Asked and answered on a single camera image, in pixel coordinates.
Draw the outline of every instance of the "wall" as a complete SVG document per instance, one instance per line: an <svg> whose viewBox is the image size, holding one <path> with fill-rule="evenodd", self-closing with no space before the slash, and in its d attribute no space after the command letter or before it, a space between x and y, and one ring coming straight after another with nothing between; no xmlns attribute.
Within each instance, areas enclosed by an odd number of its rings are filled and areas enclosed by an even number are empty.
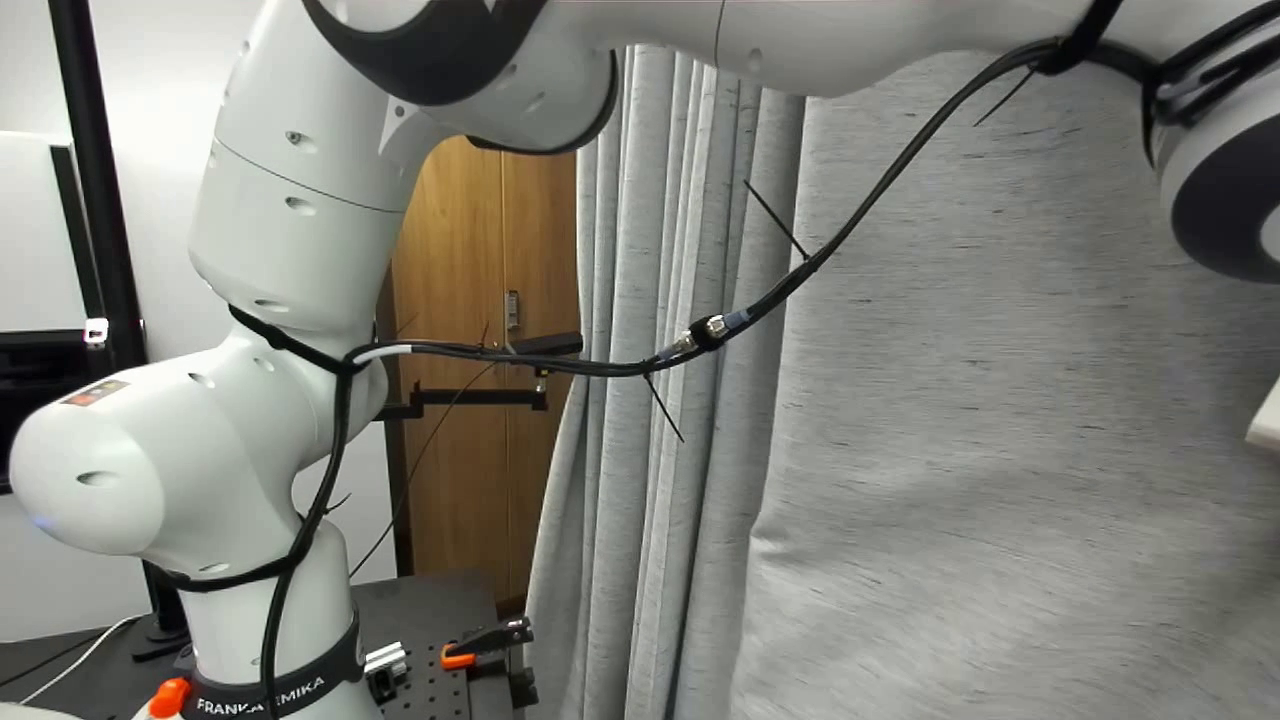
<svg viewBox="0 0 1280 720"><path fill-rule="evenodd" d="M186 266L186 224L216 105L255 6L260 0L92 0L132 266L156 359L198 352L226 331L222 303ZM55 87L48 47L43 0L4 0L0 58L4 77L18 83L4 78L0 87L0 133L63 137L60 93L48 93ZM16 275L0 288L0 309L16 297L48 290L48 285L60 285L50 275L55 266ZM364 557L389 525L383 457L383 430L366 428L351 444L337 487L337 494L351 494L332 512L349 531L351 557ZM383 543L359 578L391 577L391 569L395 557ZM96 627L135 607L149 607L135 558L60 547L31 531L11 494L0 494L0 638Z"/></svg>

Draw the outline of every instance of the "table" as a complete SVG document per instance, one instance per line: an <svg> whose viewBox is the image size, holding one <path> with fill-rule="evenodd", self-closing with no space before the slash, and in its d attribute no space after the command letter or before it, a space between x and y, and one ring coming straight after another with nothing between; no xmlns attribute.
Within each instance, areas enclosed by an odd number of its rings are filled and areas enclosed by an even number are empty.
<svg viewBox="0 0 1280 720"><path fill-rule="evenodd" d="M463 577L406 577L389 582L357 589L359 607L359 647L379 647L399 638L411 657L406 689L383 702L383 720L511 720L508 679L463 679L434 668L443 638L454 638L472 627L494 624L490 601L481 578ZM135 707L167 674L172 657L151 664L132 664L132 651L145 647L149 619L117 631L81 670L38 696L38 707L73 711L85 720L132 720ZM48 637L28 643L0 643L0 674L11 674L73 638L92 637ZM23 674L11 689L0 689L0 701L18 701L55 674L81 651Z"/></svg>

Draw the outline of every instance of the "robotic arm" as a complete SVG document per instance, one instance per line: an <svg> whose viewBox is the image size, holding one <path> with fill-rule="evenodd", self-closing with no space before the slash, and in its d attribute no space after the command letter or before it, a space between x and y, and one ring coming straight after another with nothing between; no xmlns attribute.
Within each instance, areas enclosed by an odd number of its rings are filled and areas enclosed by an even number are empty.
<svg viewBox="0 0 1280 720"><path fill-rule="evenodd" d="M784 93L840 95L931 53L1062 36L1088 6L266 0L222 95L193 233L193 264L234 309L232 337L35 410L11 450L11 487L50 536L180 577L198 664L186 716L264 716L273 571L298 536L287 487L332 435L357 435L379 410L383 372L366 365L332 416L344 392L328 365L366 343L417 166L443 137L511 150L587 144L613 115L623 43L663 43ZM1129 0L1107 40L1173 56L1249 6ZM1280 280L1276 83L1280 71L1254 77L1197 124L1152 137L1162 211L1184 247L1254 280ZM351 683L357 612L344 543L328 525L290 569L275 631L283 716L379 716Z"/></svg>

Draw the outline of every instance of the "gray curtain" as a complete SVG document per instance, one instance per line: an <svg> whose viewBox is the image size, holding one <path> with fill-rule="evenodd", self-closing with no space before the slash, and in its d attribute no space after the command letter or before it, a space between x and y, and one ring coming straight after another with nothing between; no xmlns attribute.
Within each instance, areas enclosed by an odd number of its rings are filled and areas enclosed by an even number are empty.
<svg viewBox="0 0 1280 720"><path fill-rule="evenodd" d="M846 100L663 53L582 150L595 354L640 354L822 241L984 56ZM1280 464L1241 435L1280 297L1154 224L1121 78L974 105L718 359L577 385L532 615L539 716L1280 716Z"/></svg>

